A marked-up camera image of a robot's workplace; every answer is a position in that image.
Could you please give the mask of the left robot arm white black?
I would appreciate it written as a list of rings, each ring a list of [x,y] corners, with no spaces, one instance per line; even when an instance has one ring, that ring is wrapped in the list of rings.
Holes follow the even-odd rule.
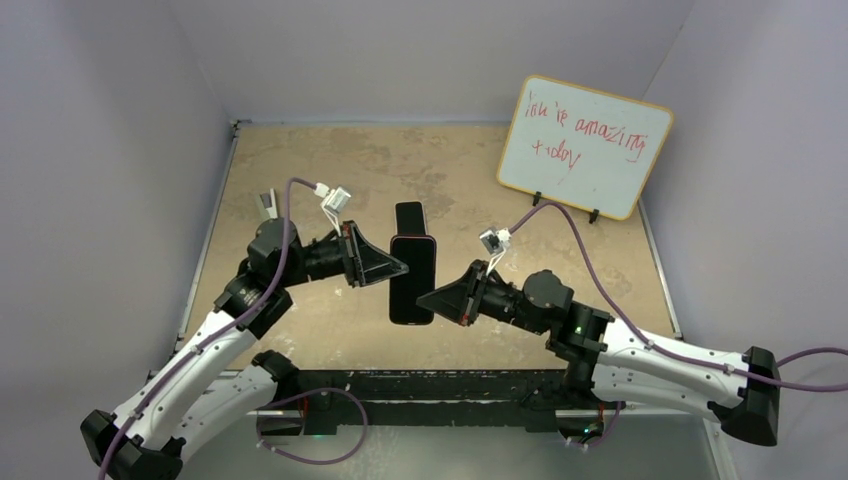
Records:
[[[288,287],[334,276],[365,287],[407,271],[369,243],[353,221],[308,245],[292,222],[263,222],[236,276],[186,345],[131,399],[83,420],[81,433],[99,478],[174,479],[202,445],[248,411],[295,402],[299,371],[275,351],[260,353],[230,381],[213,384],[292,307]]]

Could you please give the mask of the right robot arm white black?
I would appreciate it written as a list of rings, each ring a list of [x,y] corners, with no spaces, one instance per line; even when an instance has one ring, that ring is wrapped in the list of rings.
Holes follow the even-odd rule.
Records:
[[[550,270],[520,287],[474,261],[456,281],[421,295],[419,307],[460,326],[485,316],[547,335],[545,347],[567,364],[564,399],[635,402],[678,410],[718,424],[727,435],[773,447],[778,440],[780,391],[774,354],[710,350],[659,336],[574,300]]]

